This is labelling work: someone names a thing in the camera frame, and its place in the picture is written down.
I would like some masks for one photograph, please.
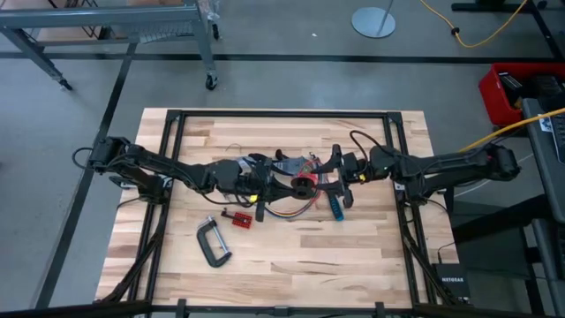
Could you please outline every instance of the gray floor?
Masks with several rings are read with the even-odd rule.
[[[487,36],[508,15],[454,14],[448,2],[429,1],[457,21],[463,38]],[[391,56],[549,57],[533,19],[518,16],[499,38],[475,50],[460,48],[448,27],[418,1],[396,1],[398,28],[387,39],[370,40],[350,27],[356,8],[385,1],[241,0],[222,3],[223,39],[218,53],[354,54]],[[565,43],[563,11],[544,11],[559,43]],[[14,50],[4,39],[0,50]],[[113,47],[57,47],[48,51],[124,51]],[[140,52],[189,52],[190,43],[155,43]],[[71,152],[87,146],[99,124],[117,76],[118,61],[55,61],[75,87],[60,91],[27,60],[0,60],[0,310],[29,307],[69,204],[80,171]],[[356,64],[327,62],[218,62],[220,83],[204,88],[199,62],[132,64],[110,134],[132,139],[146,107],[245,107],[360,110],[424,110],[436,153],[452,152],[491,129],[478,81],[489,65]],[[522,158],[526,140],[505,144]],[[520,176],[491,183],[458,199],[508,206],[542,192],[535,162]],[[87,198],[52,305],[88,303],[102,270],[120,192],[97,177]],[[476,263],[507,267],[511,251],[482,243],[489,251]],[[462,259],[476,249],[461,246]],[[471,288],[480,307],[527,311],[517,279],[471,272]]]

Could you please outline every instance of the round metal base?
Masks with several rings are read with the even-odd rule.
[[[389,13],[382,30],[378,33],[380,23],[385,16],[385,11],[381,8],[360,8],[351,18],[353,28],[364,36],[371,38],[382,38],[389,36],[395,31],[395,18]]]

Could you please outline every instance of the blue tool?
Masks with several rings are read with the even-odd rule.
[[[328,193],[329,206],[332,208],[332,213],[336,221],[343,221],[345,217],[343,216],[342,207],[339,206],[339,201],[337,197],[333,194]]]

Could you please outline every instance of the red object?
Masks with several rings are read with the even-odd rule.
[[[498,76],[500,72],[508,72],[524,84],[528,78],[537,74],[554,74],[565,78],[565,64],[497,63],[491,65],[491,70],[479,82],[478,89],[483,95],[491,122],[494,125],[506,126],[522,120],[522,110],[516,110],[510,106]]]
[[[246,228],[246,229],[249,229],[249,227],[251,227],[251,221],[253,219],[251,216],[248,216],[247,214],[236,212],[234,217],[236,217],[238,219],[246,220],[246,221],[243,222],[243,221],[240,221],[240,220],[231,220],[232,224],[234,224],[236,226],[241,226],[242,228]]]

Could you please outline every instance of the white cable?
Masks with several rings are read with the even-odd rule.
[[[518,160],[517,163],[521,163],[522,161],[524,161],[524,160],[526,160],[526,159],[529,159],[529,158],[531,158],[532,156],[533,156],[533,154],[529,154],[529,155],[525,156],[524,158]],[[458,193],[458,194],[454,195],[453,197],[456,198],[456,197],[460,197],[460,196],[462,196],[462,195],[464,195],[464,194],[467,194],[467,193],[469,193],[469,192],[473,192],[473,191],[479,189],[481,186],[484,186],[484,185],[486,185],[487,183],[489,183],[489,182],[491,182],[491,181],[492,181],[492,180],[487,180],[487,181],[483,182],[482,184],[477,185],[477,186],[475,186],[475,187],[472,187],[472,188],[469,189],[469,190],[465,190],[465,191],[463,191],[463,192],[461,192],[461,193]]]

